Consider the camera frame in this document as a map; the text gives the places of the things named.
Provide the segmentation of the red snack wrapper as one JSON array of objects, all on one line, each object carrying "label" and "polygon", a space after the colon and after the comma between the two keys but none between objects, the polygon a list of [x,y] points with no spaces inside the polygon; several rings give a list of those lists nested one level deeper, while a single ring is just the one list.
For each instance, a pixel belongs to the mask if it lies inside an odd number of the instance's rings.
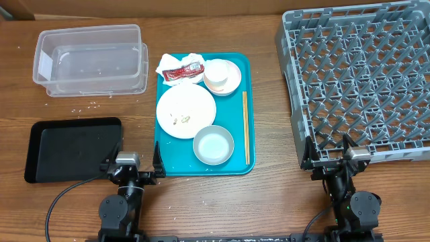
[{"label": "red snack wrapper", "polygon": [[182,78],[195,77],[204,72],[204,65],[199,62],[192,62],[178,69],[162,71],[166,81],[175,81]]}]

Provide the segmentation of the grey bowl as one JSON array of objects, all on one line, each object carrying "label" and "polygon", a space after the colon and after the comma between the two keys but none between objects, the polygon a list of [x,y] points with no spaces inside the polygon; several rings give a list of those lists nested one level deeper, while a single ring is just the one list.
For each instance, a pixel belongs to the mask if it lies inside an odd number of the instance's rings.
[{"label": "grey bowl", "polygon": [[193,138],[194,155],[206,165],[221,165],[227,162],[233,151],[234,139],[222,126],[207,126]]}]

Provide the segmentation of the white napkin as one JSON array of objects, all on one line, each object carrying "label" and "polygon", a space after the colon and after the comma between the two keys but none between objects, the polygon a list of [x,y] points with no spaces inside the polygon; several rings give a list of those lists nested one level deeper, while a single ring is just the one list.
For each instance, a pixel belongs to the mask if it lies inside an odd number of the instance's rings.
[{"label": "white napkin", "polygon": [[203,64],[204,69],[205,69],[205,60],[203,59],[202,55],[200,55],[200,54],[191,53],[191,54],[188,54],[187,56],[183,57],[181,60],[179,60],[178,58],[175,58],[174,56],[172,56],[170,54],[164,54],[161,58],[161,61],[158,65],[158,67],[156,68],[156,72],[162,76],[163,85],[168,85],[168,86],[172,87],[172,86],[179,85],[182,83],[198,84],[198,83],[203,81],[204,73],[202,73],[198,76],[195,76],[195,77],[182,78],[182,79],[178,79],[175,81],[166,81],[163,74],[162,74],[162,71],[170,70],[170,69],[178,69],[179,67],[182,67],[184,65],[188,65],[192,62],[199,62],[199,63]]}]

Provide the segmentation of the white cup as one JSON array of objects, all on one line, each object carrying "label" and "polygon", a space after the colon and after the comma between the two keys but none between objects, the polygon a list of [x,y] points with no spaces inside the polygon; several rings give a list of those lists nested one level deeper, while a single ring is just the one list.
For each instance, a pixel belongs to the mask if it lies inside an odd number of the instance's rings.
[{"label": "white cup", "polygon": [[205,64],[204,76],[214,87],[220,87],[226,83],[229,74],[229,66],[225,60],[207,60]]}]

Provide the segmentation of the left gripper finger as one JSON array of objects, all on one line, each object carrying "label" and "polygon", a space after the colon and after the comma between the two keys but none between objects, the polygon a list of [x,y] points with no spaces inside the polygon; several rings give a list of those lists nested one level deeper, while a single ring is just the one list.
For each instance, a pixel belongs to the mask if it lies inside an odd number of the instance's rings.
[{"label": "left gripper finger", "polygon": [[155,173],[165,173],[165,167],[161,158],[161,150],[159,142],[155,142],[154,155],[153,155],[153,167]]},{"label": "left gripper finger", "polygon": [[122,150],[122,143],[116,143],[105,158],[105,163],[110,164],[116,160],[118,153]]}]

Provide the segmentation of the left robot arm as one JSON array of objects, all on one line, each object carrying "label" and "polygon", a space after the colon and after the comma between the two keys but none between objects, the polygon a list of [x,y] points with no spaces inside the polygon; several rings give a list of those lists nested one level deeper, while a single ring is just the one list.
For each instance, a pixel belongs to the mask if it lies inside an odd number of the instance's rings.
[{"label": "left robot arm", "polygon": [[150,241],[139,229],[144,187],[166,177],[159,143],[155,143],[153,170],[140,171],[138,153],[121,151],[116,146],[100,164],[100,170],[118,186],[118,192],[104,198],[99,205],[101,228],[99,241]]}]

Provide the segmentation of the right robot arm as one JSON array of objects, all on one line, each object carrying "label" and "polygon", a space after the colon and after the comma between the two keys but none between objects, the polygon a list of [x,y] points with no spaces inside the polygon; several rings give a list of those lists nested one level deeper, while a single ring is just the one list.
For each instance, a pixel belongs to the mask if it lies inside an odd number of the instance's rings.
[{"label": "right robot arm", "polygon": [[[370,152],[344,134],[343,156],[336,161],[322,163],[312,139],[306,137],[300,168],[311,170],[311,180],[322,182],[331,203],[306,225],[301,235],[302,241],[384,240],[381,234],[374,233],[378,226],[381,198],[375,193],[357,191],[352,180],[353,176],[366,169],[370,160]],[[330,211],[335,215],[336,224],[325,227],[322,233],[309,235],[311,226]]]}]

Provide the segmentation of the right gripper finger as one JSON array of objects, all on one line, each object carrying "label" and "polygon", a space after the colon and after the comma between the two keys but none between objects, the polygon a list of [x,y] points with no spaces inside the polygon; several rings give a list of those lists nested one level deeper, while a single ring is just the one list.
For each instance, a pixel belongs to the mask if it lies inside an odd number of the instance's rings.
[{"label": "right gripper finger", "polygon": [[312,162],[318,161],[318,153],[310,136],[307,136],[304,143],[304,154],[302,165],[310,165]]},{"label": "right gripper finger", "polygon": [[342,136],[343,139],[343,149],[348,150],[350,147],[357,147],[358,144],[348,135],[344,134]]}]

